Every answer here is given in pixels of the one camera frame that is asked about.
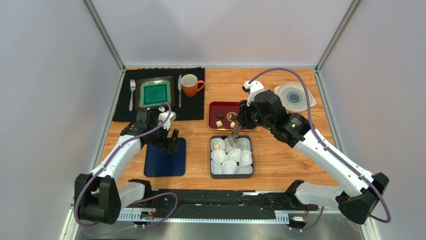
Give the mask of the metal serving tongs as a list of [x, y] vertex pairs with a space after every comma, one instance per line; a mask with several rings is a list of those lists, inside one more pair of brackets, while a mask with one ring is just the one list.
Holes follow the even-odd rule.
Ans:
[[231, 147], [236, 147], [237, 146], [238, 139], [239, 139], [240, 129], [241, 129], [241, 124], [238, 121], [236, 121], [234, 123], [234, 127], [232, 129], [231, 134], [227, 137], [227, 142], [229, 143], [229, 145]]

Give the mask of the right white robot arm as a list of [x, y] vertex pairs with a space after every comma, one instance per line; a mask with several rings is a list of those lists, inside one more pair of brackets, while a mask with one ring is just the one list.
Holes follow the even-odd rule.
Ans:
[[308, 156], [332, 176], [337, 186], [310, 184], [295, 180], [287, 192], [294, 202], [338, 209], [350, 221], [362, 225], [371, 217], [389, 184], [382, 172], [372, 174], [352, 162], [331, 145], [307, 118], [290, 114], [271, 90], [246, 90], [240, 101], [237, 121], [245, 129], [262, 127], [279, 142]]

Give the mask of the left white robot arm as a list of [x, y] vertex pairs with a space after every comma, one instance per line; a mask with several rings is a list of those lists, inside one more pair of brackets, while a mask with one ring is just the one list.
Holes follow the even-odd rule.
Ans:
[[144, 198], [149, 182], [130, 180], [118, 187], [116, 181], [127, 165], [144, 146], [152, 145], [165, 153], [178, 150], [177, 129], [168, 136], [176, 113], [159, 110], [140, 110], [134, 122], [121, 131], [119, 139], [106, 159], [90, 173], [79, 174], [74, 182], [74, 219], [83, 228], [98, 224], [114, 224], [121, 210]]

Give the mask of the white square chocolate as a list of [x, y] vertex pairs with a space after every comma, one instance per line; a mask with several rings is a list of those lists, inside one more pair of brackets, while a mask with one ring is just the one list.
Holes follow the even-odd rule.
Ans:
[[216, 122], [216, 126], [217, 126], [218, 128], [223, 127], [223, 123], [222, 123], [222, 121], [221, 121], [221, 120], [217, 121], [217, 122]]

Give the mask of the navy box lid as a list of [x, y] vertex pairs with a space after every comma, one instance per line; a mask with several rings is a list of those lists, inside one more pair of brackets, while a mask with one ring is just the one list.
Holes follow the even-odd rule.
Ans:
[[178, 150], [167, 153], [152, 144], [146, 148], [144, 175], [153, 177], [181, 177], [186, 172], [187, 141], [177, 139]]

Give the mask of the red lacquer tray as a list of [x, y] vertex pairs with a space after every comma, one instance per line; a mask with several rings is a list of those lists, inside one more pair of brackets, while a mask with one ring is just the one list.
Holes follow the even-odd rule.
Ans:
[[207, 126], [212, 130], [231, 131], [239, 112], [239, 102], [213, 101], [208, 107]]

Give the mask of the white round plate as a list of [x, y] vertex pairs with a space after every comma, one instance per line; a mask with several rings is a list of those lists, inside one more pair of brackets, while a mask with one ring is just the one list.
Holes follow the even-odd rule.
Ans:
[[288, 82], [276, 86], [273, 91], [279, 96], [282, 105], [288, 112], [302, 113], [308, 109], [308, 98], [301, 83]]

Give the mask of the black placemat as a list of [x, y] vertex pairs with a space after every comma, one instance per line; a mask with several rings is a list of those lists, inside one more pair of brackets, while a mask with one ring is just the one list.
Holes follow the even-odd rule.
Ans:
[[188, 97], [184, 92], [181, 93], [181, 107], [179, 107], [179, 76], [192, 74], [199, 80], [205, 78], [205, 69], [195, 68], [142, 68], [137, 70], [127, 70], [119, 91], [118, 101], [115, 112], [112, 117], [114, 122], [131, 122], [136, 119], [136, 110], [129, 111], [131, 98], [130, 80], [141, 80], [156, 77], [172, 76], [174, 81], [175, 106], [172, 111], [176, 113], [178, 121], [202, 120], [204, 119], [204, 100], [205, 90], [200, 90], [194, 97]]

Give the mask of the navy box with paper cups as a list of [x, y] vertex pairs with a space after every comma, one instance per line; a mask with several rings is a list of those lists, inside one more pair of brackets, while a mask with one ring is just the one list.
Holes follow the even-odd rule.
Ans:
[[255, 155], [252, 140], [247, 135], [238, 137], [235, 147], [231, 147], [224, 135], [213, 136], [209, 140], [210, 176], [213, 179], [249, 179], [255, 171]]

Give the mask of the green square plate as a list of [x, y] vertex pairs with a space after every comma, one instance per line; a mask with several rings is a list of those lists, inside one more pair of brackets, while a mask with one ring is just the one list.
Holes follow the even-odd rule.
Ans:
[[175, 106], [176, 98], [173, 76], [138, 79], [135, 81], [135, 84], [134, 109], [136, 111], [156, 109], [164, 102], [169, 103], [171, 107]]

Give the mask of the table knife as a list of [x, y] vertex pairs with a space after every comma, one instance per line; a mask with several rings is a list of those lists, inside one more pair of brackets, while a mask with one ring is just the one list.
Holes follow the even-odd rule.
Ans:
[[182, 107], [182, 74], [178, 77], [178, 107]]

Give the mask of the orange mug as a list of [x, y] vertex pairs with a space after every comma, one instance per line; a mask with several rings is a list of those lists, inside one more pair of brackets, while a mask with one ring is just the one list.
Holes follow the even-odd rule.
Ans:
[[194, 74], [186, 74], [181, 78], [181, 86], [185, 95], [192, 98], [204, 88], [205, 81], [198, 79]]

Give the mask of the silver fork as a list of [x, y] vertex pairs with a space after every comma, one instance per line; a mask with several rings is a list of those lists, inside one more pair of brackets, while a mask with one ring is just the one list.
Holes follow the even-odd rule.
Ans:
[[134, 91], [136, 90], [136, 81], [135, 81], [135, 79], [131, 79], [130, 82], [129, 82], [129, 84], [130, 84], [130, 100], [129, 100], [128, 110], [131, 112], [133, 110], [133, 102], [134, 102], [134, 100], [133, 100], [133, 94], [134, 94]]

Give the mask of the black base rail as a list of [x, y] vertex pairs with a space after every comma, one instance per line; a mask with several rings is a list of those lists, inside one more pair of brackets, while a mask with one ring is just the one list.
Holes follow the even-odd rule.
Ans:
[[158, 218], [170, 214], [174, 219], [272, 220], [276, 211], [305, 215], [319, 210], [286, 191], [158, 189], [150, 196], [156, 199], [138, 206], [154, 210]]

